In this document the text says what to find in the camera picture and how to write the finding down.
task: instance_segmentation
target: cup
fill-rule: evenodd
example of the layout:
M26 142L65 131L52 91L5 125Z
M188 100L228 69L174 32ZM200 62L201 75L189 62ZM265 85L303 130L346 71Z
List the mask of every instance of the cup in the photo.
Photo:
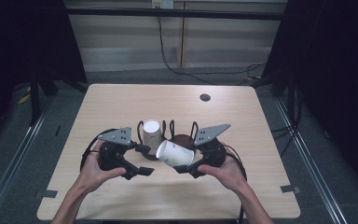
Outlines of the cup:
M156 157L171 167L188 166L194 160L194 151L164 140L157 149Z
M161 129L155 119L149 119L144 123L144 145L150 147L149 155L155 156L158 146L161 144Z

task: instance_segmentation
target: hand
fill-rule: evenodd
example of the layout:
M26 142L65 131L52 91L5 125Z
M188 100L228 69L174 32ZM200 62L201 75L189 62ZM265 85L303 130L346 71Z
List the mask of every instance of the hand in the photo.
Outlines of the hand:
M234 155L229 148L225 147L225 149L227 150L227 153ZM233 191L237 191L238 189L241 189L243 185L247 185L240 166L229 156L226 156L226 160L221 167L212 167L210 165L202 164L199 166L198 170L206 175L213 175L224 187Z
M106 180L126 174L126 170L122 167L110 171L101 170L98 164L98 158L100 157L99 151L102 144L103 141L98 141L88 155L83 169L75 184L72 186L72 189L79 190L79 192L83 194L88 194L100 187Z

